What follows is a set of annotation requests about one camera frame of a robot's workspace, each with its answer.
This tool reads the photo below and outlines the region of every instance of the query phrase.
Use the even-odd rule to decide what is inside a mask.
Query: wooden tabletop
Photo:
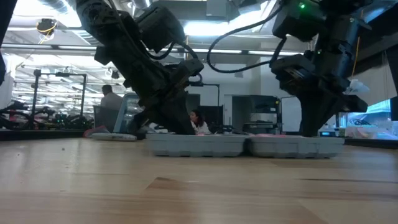
[[[0,143],[0,223],[398,223],[398,151],[155,157],[144,142]]]

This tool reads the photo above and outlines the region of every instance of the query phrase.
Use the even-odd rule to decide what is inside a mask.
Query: person
[[[104,94],[104,98],[101,100],[101,107],[119,111],[123,98],[113,93],[112,86],[102,86],[102,93]]]
[[[205,117],[199,110],[191,111],[190,118],[196,134],[210,134],[209,128],[205,122]]]

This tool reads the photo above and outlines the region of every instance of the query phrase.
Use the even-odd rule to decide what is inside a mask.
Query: gray tray
[[[146,146],[156,156],[236,157],[243,151],[246,136],[184,136],[148,134]]]
[[[255,156],[275,158],[332,158],[343,151],[342,138],[250,137]]]

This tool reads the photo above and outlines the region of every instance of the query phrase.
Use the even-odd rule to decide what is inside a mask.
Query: white cloth
[[[195,123],[193,123],[192,121],[191,121],[191,124],[192,124],[192,127],[195,130],[196,134],[211,134],[206,122],[203,123],[202,127],[200,127],[200,126],[197,127],[195,125]]]
[[[111,110],[120,110],[123,98],[115,93],[108,93],[101,100],[101,107]]]

